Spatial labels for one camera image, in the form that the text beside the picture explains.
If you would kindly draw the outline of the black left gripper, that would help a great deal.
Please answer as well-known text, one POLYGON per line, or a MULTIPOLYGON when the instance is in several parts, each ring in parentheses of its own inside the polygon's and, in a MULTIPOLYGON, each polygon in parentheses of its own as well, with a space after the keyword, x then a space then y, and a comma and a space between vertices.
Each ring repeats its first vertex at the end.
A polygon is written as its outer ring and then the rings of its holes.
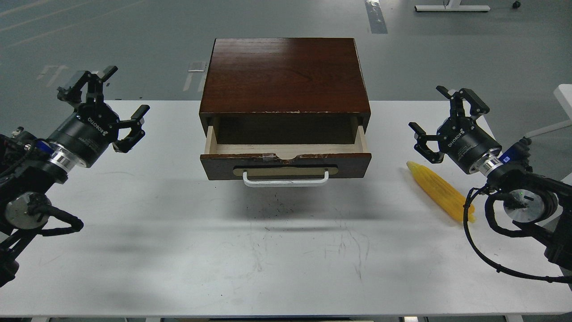
MULTIPOLYGON (((104 83, 117 71, 117 66, 107 67, 103 76, 78 71, 67 85, 57 88, 57 98, 74 110, 82 110, 86 106, 102 108, 105 104, 104 83)), ((149 110, 149 105, 141 105, 129 120, 120 120, 108 105, 102 110, 76 111, 48 136, 47 141, 73 154, 80 166, 90 168, 111 143, 114 151, 128 153, 145 136, 143 117, 149 110), (118 140, 118 130, 127 128, 130 129, 129 134, 118 140)))

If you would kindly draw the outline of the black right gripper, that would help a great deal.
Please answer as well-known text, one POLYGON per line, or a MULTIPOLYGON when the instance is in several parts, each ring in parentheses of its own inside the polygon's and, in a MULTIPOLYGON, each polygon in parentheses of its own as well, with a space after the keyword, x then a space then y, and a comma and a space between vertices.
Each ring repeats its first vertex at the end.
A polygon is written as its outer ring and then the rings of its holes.
POLYGON ((427 133, 416 123, 409 122, 416 144, 415 151, 432 164, 442 163, 445 154, 466 174, 476 173, 474 165, 486 153, 497 156, 502 146, 477 124, 476 119, 490 112, 489 106, 472 90, 462 88, 450 94, 442 85, 436 90, 450 101, 450 118, 437 129, 436 135, 427 133), (466 118, 464 102, 470 105, 470 117, 466 118), (427 142, 437 141, 439 151, 431 150, 427 142))

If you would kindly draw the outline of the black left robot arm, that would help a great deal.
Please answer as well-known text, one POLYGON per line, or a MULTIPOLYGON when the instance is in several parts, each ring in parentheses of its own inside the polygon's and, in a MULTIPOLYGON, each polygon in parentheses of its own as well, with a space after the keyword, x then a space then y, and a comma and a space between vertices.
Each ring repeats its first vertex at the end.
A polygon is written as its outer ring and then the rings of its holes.
POLYGON ((111 145, 129 152, 144 136, 141 105, 130 119, 121 120, 104 101, 104 84, 116 73, 112 65, 99 76, 79 71, 57 98, 73 107, 72 114, 46 139, 18 127, 1 136, 1 285, 16 277, 16 259, 36 236, 63 236, 82 230, 80 218, 56 208, 46 193, 64 184, 75 167, 90 168, 111 145))

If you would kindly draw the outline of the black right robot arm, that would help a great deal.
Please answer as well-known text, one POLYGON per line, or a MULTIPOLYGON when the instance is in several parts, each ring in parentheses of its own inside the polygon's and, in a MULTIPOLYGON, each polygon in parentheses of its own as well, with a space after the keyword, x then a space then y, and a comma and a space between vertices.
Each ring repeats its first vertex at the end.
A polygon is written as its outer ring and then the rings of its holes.
POLYGON ((489 107, 471 89, 450 92, 438 85, 436 90, 450 102, 450 115, 428 135, 417 123, 415 150, 431 163, 448 156, 464 173, 481 173, 488 180, 472 188, 464 203, 463 226, 475 253, 497 272, 521 279, 548 283, 571 283, 571 277, 535 276, 504 267, 486 257, 474 244, 468 228, 468 208, 478 194, 488 196, 484 204, 490 228, 511 238, 531 237, 545 246, 550 263, 571 269, 571 186, 533 173, 529 165, 531 139, 523 137, 502 152, 502 146, 477 124, 489 107))

